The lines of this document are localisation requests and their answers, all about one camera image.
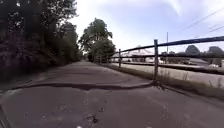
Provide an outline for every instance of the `asphalt road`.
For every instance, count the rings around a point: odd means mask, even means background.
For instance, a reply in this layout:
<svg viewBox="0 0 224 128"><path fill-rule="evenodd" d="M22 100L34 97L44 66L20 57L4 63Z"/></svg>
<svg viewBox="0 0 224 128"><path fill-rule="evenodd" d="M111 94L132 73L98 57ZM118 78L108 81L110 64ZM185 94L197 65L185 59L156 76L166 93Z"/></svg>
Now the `asphalt road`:
<svg viewBox="0 0 224 128"><path fill-rule="evenodd" d="M148 86L149 80L88 62L53 69L29 81L25 89L2 93L0 119L4 112L12 128L224 126L224 107L217 105L222 103L160 90Z"/></svg>

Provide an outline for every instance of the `tree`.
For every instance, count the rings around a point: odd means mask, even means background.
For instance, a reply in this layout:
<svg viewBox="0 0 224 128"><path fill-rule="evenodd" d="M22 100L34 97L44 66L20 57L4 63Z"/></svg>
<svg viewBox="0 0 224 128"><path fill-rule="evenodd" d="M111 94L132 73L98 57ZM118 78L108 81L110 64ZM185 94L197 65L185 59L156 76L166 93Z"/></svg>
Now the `tree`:
<svg viewBox="0 0 224 128"><path fill-rule="evenodd" d="M101 20L95 18L93 22L89 24L89 26L84 29L83 35L81 36L79 43L81 47L85 51L90 51L92 45L99 40L107 40L108 37L112 38L112 32L107 30L106 23Z"/></svg>
<svg viewBox="0 0 224 128"><path fill-rule="evenodd" d="M218 46L211 46L209 47L207 54L219 56L224 55L224 51ZM221 66L222 58L209 58L207 61L209 61L209 63Z"/></svg>
<svg viewBox="0 0 224 128"><path fill-rule="evenodd" d="M74 16L75 0L0 0L1 73L12 70L15 74L16 70L35 70L74 60L77 34L75 26L65 22ZM65 34L63 27L72 30Z"/></svg>
<svg viewBox="0 0 224 128"><path fill-rule="evenodd" d="M167 55L167 52L162 52L161 55ZM166 61L166 57L160 57L160 60Z"/></svg>
<svg viewBox="0 0 224 128"><path fill-rule="evenodd" d="M115 46L109 39L112 37L112 32L107 30L107 24L103 20L95 18L84 29L79 44L84 51L88 52L88 59L90 61L101 57L105 62L106 58L111 57L115 52Z"/></svg>
<svg viewBox="0 0 224 128"><path fill-rule="evenodd" d="M185 51L187 55L199 55L200 51L195 45L189 45Z"/></svg>
<svg viewBox="0 0 224 128"><path fill-rule="evenodd" d="M106 62L106 59L113 56L115 52L115 45L111 40L99 40L93 44L91 53L93 56L101 57L103 62Z"/></svg>

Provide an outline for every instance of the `power line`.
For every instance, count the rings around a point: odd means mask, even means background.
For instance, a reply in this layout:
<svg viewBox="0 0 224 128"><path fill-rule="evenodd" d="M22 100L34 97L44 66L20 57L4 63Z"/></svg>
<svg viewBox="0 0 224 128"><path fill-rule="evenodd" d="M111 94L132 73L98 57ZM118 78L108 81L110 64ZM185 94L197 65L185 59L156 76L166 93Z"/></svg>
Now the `power line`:
<svg viewBox="0 0 224 128"><path fill-rule="evenodd" d="M189 29L189 28L191 28L191 27L193 27L193 26L195 26L195 25L199 24L199 23L200 23L200 22L202 22L203 20L205 20L205 19L207 19L207 18L209 18L209 17L211 17L211 16L215 15L216 13L218 13L218 12L222 11L223 9L224 9L224 7L223 7L223 8L221 8L221 9L218 9L218 10L214 11L213 13L211 13L211 14L209 14L209 15L207 15L207 16L205 16L205 17L203 17L203 18L201 18L201 19L200 19L200 20L198 20L197 22L195 22L195 23L193 23L193 24L191 24L191 25L187 26L186 28L184 28L184 29L183 29L183 30L181 30L180 32L183 32L183 31L185 31L185 30L187 30L187 29Z"/></svg>
<svg viewBox="0 0 224 128"><path fill-rule="evenodd" d="M218 31L218 30L223 29L223 28L224 28L224 25L223 26L220 26L218 28L214 28L214 29L210 30L209 32L207 32L207 33L205 33L203 35L206 35L206 34L209 34L209 33L215 32L215 31Z"/></svg>

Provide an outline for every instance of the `cloudy sky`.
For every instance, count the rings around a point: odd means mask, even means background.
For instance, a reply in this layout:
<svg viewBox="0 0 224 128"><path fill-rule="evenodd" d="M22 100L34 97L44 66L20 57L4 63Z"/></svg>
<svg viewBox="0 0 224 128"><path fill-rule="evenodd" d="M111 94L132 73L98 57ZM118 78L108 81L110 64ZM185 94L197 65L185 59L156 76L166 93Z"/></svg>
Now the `cloudy sky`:
<svg viewBox="0 0 224 128"><path fill-rule="evenodd" d="M169 41L224 35L224 28L216 30L224 26L224 0L77 0L77 13L71 22L77 25L79 36L95 17L100 18L113 32L116 48L123 50L152 45L153 39L164 43L167 32ZM224 49L223 42L197 46L205 51L210 45ZM169 50L179 52L186 47Z"/></svg>

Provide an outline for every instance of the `guardrail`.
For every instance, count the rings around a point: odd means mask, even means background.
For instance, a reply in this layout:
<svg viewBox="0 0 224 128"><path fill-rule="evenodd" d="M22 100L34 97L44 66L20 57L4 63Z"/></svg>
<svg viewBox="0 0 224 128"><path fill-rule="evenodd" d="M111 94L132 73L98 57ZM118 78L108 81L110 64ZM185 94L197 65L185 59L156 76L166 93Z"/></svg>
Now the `guardrail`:
<svg viewBox="0 0 224 128"><path fill-rule="evenodd" d="M219 41L224 41L224 36L220 37L211 37L211 38L200 38L200 39L190 39L190 40L180 40L180 41L174 41L174 42L168 42L168 43L161 43L158 44L158 40L154 40L154 45L149 45L149 46L143 46L143 47L137 47L137 48L131 48L127 50L121 51L119 49L117 54L118 56L116 57L111 57L111 59L117 58L119 67L121 67L122 64L122 58L147 58L147 57L154 57L154 63L148 64L149 66L154 66L154 80L157 81L158 78L158 67L165 67L165 68L173 68L173 69L178 69L178 70L187 70L187 71L194 71L194 72L202 72L202 73L212 73L212 74L219 74L219 75L224 75L224 70L223 71L218 71L216 69L203 69L203 68L192 68L192 67L175 67L175 66L169 66L169 65L160 65L159 64L159 57L183 57L183 58L224 58L224 55L186 55L186 54L159 54L158 48L159 47L164 47L164 46L177 46L177 45L186 45L186 44L198 44L198 43L211 43L211 42L219 42ZM121 56L121 53L124 52L130 52L130 51L135 51L135 50L141 50L141 49L148 49L148 48L154 48L154 55L142 55L142 56Z"/></svg>

